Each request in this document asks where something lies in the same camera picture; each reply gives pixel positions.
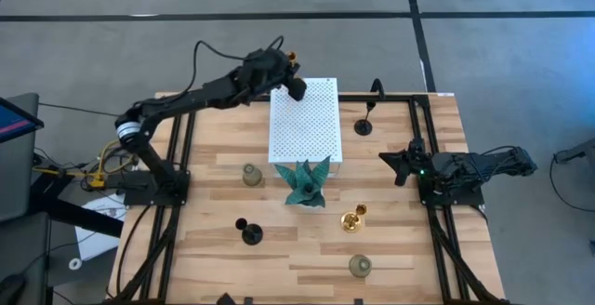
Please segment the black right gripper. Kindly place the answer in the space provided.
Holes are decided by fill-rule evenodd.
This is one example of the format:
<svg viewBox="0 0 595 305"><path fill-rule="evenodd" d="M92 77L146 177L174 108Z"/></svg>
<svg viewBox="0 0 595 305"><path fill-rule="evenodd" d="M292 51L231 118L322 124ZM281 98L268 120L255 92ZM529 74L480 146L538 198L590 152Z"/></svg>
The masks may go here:
<svg viewBox="0 0 595 305"><path fill-rule="evenodd" d="M378 156L384 161L394 161L389 162L389 166L396 171L397 186L403 186L410 175L425 177L434 172L431 155L426 152L423 139L412 139L406 150L380 152Z"/></svg>

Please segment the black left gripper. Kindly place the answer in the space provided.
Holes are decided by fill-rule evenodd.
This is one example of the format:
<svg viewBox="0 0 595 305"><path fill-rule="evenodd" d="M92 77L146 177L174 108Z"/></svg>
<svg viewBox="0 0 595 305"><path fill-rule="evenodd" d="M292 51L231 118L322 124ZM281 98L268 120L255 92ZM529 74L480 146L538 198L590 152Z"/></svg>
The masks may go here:
<svg viewBox="0 0 595 305"><path fill-rule="evenodd" d="M286 53L276 48L258 49L249 53L239 70L239 86L247 87L251 94L262 94L285 86L293 100L302 100L307 85L302 79L296 78L298 64L291 67Z"/></svg>

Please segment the black metal candlestick holder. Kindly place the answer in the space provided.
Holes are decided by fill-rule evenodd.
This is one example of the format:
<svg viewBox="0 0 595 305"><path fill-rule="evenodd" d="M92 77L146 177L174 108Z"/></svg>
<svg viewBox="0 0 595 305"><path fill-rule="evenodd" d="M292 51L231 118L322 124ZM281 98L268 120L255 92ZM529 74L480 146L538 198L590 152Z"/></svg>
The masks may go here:
<svg viewBox="0 0 595 305"><path fill-rule="evenodd" d="M242 232L242 240L247 245L257 245L262 241L263 230L255 223L248 223L246 219L239 218L235 221L235 228Z"/></svg>
<svg viewBox="0 0 595 305"><path fill-rule="evenodd" d="M366 115L363 119L359 119L354 123L354 131L360 136L367 136L373 130L372 123L368 120L370 112L374 110L376 107L376 103L373 101L368 101L366 103Z"/></svg>

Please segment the green glass candle holder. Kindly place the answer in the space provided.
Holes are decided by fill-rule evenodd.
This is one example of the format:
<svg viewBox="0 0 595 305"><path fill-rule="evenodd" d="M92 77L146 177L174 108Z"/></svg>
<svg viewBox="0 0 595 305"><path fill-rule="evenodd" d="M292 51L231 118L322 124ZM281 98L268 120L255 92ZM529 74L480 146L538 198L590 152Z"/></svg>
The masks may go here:
<svg viewBox="0 0 595 305"><path fill-rule="evenodd" d="M356 278L365 278L372 270L371 260L364 255L354 255L349 261L350 273Z"/></svg>
<svg viewBox="0 0 595 305"><path fill-rule="evenodd" d="M246 186L257 186L261 181L262 172L257 166L251 163L243 165L243 183Z"/></svg>

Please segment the white perforated metal stand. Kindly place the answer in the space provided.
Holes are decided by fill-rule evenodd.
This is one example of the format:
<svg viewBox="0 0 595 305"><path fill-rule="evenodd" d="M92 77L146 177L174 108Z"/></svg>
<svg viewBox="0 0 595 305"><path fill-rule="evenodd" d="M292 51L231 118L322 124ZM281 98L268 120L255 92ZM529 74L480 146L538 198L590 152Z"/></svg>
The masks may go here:
<svg viewBox="0 0 595 305"><path fill-rule="evenodd" d="M305 83L300 101L284 86L271 92L268 161L292 167L304 161L317 166L328 159L332 178L343 163L337 79L307 78Z"/></svg>

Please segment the green spiky artificial plant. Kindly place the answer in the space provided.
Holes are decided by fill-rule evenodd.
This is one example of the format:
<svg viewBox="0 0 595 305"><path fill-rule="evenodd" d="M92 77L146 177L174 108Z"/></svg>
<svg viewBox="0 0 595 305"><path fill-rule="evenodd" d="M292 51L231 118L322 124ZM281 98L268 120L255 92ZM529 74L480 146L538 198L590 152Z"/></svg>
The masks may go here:
<svg viewBox="0 0 595 305"><path fill-rule="evenodd" d="M308 160L296 162L294 168L282 165L275 165L274 167L291 188L291 193L287 195L284 202L286 205L325 208L326 201L323 187L330 170L329 156L314 167L311 167Z"/></svg>

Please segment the grey box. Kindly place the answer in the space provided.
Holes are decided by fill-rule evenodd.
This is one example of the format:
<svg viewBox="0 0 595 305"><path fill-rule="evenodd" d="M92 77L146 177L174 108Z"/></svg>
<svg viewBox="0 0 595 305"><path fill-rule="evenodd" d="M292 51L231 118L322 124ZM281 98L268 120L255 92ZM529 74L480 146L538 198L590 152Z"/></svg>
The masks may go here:
<svg viewBox="0 0 595 305"><path fill-rule="evenodd" d="M585 157L591 166L595 167L595 138L584 141L568 150L556 152L554 161L564 164L576 158Z"/></svg>

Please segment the black stand beam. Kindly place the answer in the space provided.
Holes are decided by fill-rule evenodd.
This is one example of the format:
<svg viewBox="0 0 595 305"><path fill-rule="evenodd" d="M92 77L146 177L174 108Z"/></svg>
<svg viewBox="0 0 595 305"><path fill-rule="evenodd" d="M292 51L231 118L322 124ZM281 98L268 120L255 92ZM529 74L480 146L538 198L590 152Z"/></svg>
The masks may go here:
<svg viewBox="0 0 595 305"><path fill-rule="evenodd" d="M119 237L124 223L99 212L63 201L60 195L73 176L40 175L30 186L29 211L45 212L52 220L78 226L92 232Z"/></svg>

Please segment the white paper box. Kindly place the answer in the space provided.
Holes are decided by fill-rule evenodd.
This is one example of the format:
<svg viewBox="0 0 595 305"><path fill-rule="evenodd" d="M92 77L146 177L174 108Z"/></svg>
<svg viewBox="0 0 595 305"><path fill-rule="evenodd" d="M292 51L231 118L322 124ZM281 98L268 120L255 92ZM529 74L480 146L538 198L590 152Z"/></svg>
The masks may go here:
<svg viewBox="0 0 595 305"><path fill-rule="evenodd" d="M126 219L126 208L124 196L111 194L83 205L83 208L99 212L107 217L124 221ZM78 243L80 260L87 261L104 252L116 248L119 245L119 236L110 236L99 232L92 232L79 226L75 226L75 234Z"/></svg>

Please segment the tablet with blue screen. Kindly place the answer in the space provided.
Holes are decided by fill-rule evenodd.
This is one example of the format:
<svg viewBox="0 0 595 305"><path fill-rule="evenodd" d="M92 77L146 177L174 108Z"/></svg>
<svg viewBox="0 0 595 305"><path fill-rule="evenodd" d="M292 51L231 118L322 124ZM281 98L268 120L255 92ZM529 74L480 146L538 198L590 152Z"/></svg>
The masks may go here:
<svg viewBox="0 0 595 305"><path fill-rule="evenodd" d="M43 121L22 108L0 98L0 143L44 128Z"/></svg>

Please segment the black computer mouse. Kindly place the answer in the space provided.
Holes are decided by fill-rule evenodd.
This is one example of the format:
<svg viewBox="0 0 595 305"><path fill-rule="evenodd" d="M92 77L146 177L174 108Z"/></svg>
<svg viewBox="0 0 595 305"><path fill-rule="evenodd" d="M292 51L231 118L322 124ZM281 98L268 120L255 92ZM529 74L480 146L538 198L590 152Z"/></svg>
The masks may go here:
<svg viewBox="0 0 595 305"><path fill-rule="evenodd" d="M23 274L10 274L0 282L0 305L17 305L26 286Z"/></svg>

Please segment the black aluminium table frame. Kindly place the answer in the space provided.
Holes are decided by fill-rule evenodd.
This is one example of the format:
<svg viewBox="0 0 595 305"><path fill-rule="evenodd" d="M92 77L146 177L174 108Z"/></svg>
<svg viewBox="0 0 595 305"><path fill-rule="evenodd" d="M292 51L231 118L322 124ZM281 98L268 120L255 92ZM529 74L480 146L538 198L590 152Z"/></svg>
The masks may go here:
<svg viewBox="0 0 595 305"><path fill-rule="evenodd" d="M360 136L354 123L377 105ZM435 149L460 152L467 144L456 101L435 94L345 93L339 98L344 161L326 182L325 208L288 206L288 186L273 176L265 145L270 107L261 98L228 111L183 114L192 144L179 158L191 172L186 204L168 228L174 248L162 252L142 294L132 282L149 253L155 230L151 211L131 209L112 271L109 305L210 304L224 293L256 304L497 304L504 298L494 250L483 217L457 206L441 217L458 229L462 253L483 278L473 290L430 234L430 212L418 200L417 184L394 185L392 170L378 154L395 151L413 137ZM243 183L243 165L262 172L257 186ZM342 230L341 216L367 206L362 228ZM247 245L235 221L263 230ZM354 277L350 258L367 256L372 270Z"/></svg>

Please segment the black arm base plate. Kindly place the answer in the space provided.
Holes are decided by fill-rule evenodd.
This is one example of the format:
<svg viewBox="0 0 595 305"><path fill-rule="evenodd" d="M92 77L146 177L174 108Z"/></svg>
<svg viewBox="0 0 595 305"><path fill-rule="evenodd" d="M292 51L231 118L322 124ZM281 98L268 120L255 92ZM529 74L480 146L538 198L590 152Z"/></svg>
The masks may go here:
<svg viewBox="0 0 595 305"><path fill-rule="evenodd" d="M125 175L118 188L125 192L127 206L182 206L190 187L189 171L175 171L172 179L159 184L149 171Z"/></svg>
<svg viewBox="0 0 595 305"><path fill-rule="evenodd" d="M420 201L426 206L482 205L482 185L476 175L441 178L435 173L425 172L418 176Z"/></svg>

